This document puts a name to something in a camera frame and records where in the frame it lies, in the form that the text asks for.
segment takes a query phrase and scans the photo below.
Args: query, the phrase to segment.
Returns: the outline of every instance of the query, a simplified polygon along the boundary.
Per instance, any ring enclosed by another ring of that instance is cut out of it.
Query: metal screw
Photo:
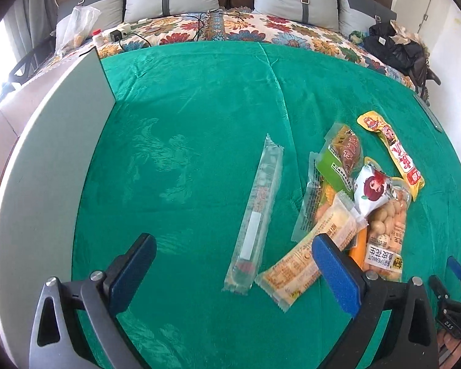
[[[377,273],[375,273],[374,271],[367,271],[365,273],[365,276],[369,279],[369,280],[377,280],[379,279],[379,275]]]
[[[46,280],[46,285],[48,287],[54,286],[56,283],[57,283],[56,277],[50,277],[48,280]]]
[[[94,271],[90,274],[90,279],[92,281],[97,281],[97,280],[101,280],[104,276],[104,273],[102,271]]]
[[[412,282],[413,282],[413,284],[414,284],[415,286],[421,286],[421,285],[423,285],[422,279],[421,279],[420,277],[418,277],[418,276],[414,276],[414,277],[412,278]]]

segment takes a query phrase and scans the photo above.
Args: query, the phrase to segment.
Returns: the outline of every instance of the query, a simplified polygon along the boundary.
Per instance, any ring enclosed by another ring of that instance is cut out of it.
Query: curtain
[[[38,46],[55,29],[57,5],[54,0],[16,0],[4,17],[5,29],[17,61]],[[48,56],[49,49],[37,51],[33,70]]]

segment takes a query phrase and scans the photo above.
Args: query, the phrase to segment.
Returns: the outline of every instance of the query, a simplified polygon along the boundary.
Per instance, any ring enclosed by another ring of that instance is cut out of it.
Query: snack package
[[[326,143],[316,157],[316,168],[338,192],[353,198],[352,171],[361,162],[360,141],[349,126],[335,123],[325,136]]]
[[[391,178],[369,157],[365,158],[365,165],[355,179],[353,189],[355,207],[364,218],[392,197]]]
[[[367,229],[362,229],[355,237],[357,238],[357,245],[350,249],[349,256],[355,261],[359,268],[363,268],[365,249],[367,246]]]
[[[282,178],[283,147],[266,135],[264,147],[242,218],[224,290],[246,294],[261,265],[275,196]]]
[[[389,150],[389,155],[391,155],[403,179],[409,184],[410,192],[415,201],[418,192],[425,185],[425,180],[413,163],[412,158],[404,150],[393,128],[375,111],[360,115],[357,122],[369,132],[379,133],[380,139]]]
[[[399,281],[403,270],[401,249],[411,202],[409,186],[393,179],[392,195],[386,204],[372,211],[367,229],[364,270],[373,270],[388,280]]]
[[[317,206],[316,214],[313,219],[313,224],[319,222],[321,217],[325,214],[330,206],[333,205],[336,191],[333,187],[321,176],[321,189],[320,189],[320,200]]]
[[[270,269],[260,273],[255,282],[286,312],[321,274],[311,252],[315,236],[328,234],[342,250],[366,225],[348,195],[340,191],[311,233]]]
[[[306,192],[292,232],[292,241],[296,243],[306,237],[316,224],[316,211],[321,198],[321,175],[316,169],[314,156],[315,153],[309,154]]]

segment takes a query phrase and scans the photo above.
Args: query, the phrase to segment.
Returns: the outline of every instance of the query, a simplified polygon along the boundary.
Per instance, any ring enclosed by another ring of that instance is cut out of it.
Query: green snack package
[[[362,162],[360,141],[349,126],[335,123],[325,136],[326,143],[316,156],[316,169],[336,192],[353,199],[352,172]]]

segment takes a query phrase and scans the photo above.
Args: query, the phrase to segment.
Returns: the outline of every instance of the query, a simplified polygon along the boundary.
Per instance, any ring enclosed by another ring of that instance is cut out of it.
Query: green tablecloth
[[[445,265],[449,255],[461,262],[461,165],[409,89],[353,63],[258,43],[181,43],[102,62],[116,105],[85,181],[72,273],[105,268],[141,232],[156,237],[154,264],[118,315],[153,369],[313,369],[348,323],[323,279],[287,313],[257,285],[246,297],[221,292],[267,133],[285,153],[261,271],[294,246],[309,152],[333,122],[349,124],[364,153],[399,175],[379,138],[357,125],[375,109],[426,180],[408,211],[403,278],[436,273],[461,297]]]

